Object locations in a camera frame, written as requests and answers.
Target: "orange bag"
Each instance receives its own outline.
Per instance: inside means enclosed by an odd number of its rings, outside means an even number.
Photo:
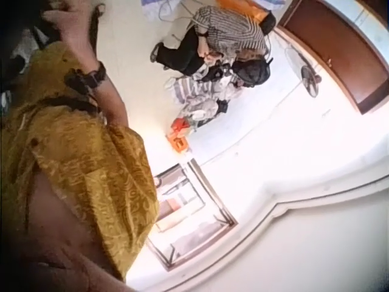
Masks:
[[[258,23],[261,23],[269,14],[268,11],[251,0],[216,0],[216,2],[220,8],[230,9],[240,14],[247,15]]]

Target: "orange object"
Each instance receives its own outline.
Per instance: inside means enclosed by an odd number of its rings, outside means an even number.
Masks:
[[[269,14],[268,11],[251,0],[216,0],[216,2],[219,7],[247,15],[258,23],[261,23]]]
[[[167,135],[170,145],[178,153],[181,153],[189,148],[188,141],[185,135],[190,131],[190,124],[184,117],[178,117],[171,124],[172,132]]]
[[[189,145],[188,141],[185,137],[177,137],[175,134],[167,136],[170,145],[176,150],[178,153],[182,153],[183,151],[188,150]]]

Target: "shoe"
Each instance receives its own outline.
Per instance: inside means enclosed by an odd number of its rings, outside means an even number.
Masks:
[[[157,53],[158,53],[158,49],[159,47],[163,46],[164,43],[163,42],[159,42],[155,45],[154,49],[151,51],[151,54],[150,54],[150,61],[152,63],[155,63],[155,61],[157,60]]]

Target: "striped shirt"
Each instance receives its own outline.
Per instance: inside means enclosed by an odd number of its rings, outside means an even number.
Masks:
[[[235,56],[242,49],[260,54],[268,49],[260,25],[248,16],[215,6],[201,7],[194,15],[192,25],[207,29],[211,49],[226,57]]]

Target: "hair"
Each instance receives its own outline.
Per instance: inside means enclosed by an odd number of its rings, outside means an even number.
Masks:
[[[250,60],[259,60],[260,58],[263,58],[262,52],[258,52],[257,50],[253,49],[243,49],[236,55],[237,61],[250,61]]]

